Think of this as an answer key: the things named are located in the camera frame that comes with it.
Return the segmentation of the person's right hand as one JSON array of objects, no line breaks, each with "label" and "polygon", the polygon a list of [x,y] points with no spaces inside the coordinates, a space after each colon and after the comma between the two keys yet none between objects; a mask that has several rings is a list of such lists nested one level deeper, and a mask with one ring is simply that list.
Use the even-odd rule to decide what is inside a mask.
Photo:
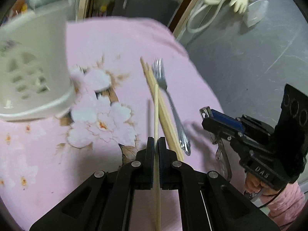
[{"label": "person's right hand", "polygon": [[246,173],[245,189],[249,193],[259,193],[261,190],[263,190],[263,195],[270,197],[276,195],[279,192],[270,188],[251,173]]}]

